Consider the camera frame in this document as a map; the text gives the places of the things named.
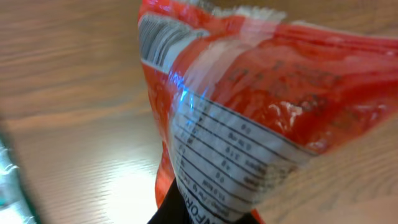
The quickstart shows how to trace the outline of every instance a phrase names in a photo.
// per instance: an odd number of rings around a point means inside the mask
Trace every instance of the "black object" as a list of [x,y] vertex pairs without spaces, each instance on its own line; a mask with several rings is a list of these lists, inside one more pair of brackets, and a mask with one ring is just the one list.
[[[185,206],[184,199],[177,187],[177,182],[173,181],[166,198],[156,214],[152,217],[148,224],[192,224]],[[257,220],[250,214],[246,214],[234,224],[259,224]]]

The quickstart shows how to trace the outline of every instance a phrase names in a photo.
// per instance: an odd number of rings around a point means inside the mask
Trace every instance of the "table surface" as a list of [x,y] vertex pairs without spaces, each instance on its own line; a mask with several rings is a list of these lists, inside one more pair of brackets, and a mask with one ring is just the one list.
[[[398,35],[396,0],[215,2],[268,6],[290,20],[350,32]],[[0,109],[49,223],[146,223],[156,211],[161,143],[138,55],[139,4],[2,0]],[[393,223],[396,133],[393,119],[347,146],[356,149],[354,161],[337,153],[293,177],[260,206],[268,223],[308,223],[309,217],[311,223]]]

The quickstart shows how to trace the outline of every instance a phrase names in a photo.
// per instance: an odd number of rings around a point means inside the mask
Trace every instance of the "red plastic bag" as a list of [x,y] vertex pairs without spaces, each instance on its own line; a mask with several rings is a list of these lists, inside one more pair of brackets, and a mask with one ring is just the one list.
[[256,205],[291,172],[398,109],[398,40],[239,10],[214,16],[171,0],[140,8],[142,66],[163,139],[157,204],[176,176],[195,223],[250,211],[262,223]]

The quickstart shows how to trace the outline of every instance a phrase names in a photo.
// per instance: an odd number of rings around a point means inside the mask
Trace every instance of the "nutrition facts label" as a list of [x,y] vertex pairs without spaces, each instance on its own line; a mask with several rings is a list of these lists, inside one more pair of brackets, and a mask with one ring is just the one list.
[[222,105],[183,92],[170,126],[178,187],[192,220],[232,223],[315,156]]

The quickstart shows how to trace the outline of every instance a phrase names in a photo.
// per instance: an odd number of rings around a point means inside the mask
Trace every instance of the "white label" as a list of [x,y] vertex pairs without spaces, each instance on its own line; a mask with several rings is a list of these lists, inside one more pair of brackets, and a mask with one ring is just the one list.
[[314,154],[222,105],[184,91],[170,157],[196,224],[233,223]]
[[153,13],[143,15],[138,26],[141,61],[166,74],[183,49],[209,35],[206,30],[194,30],[186,23]]

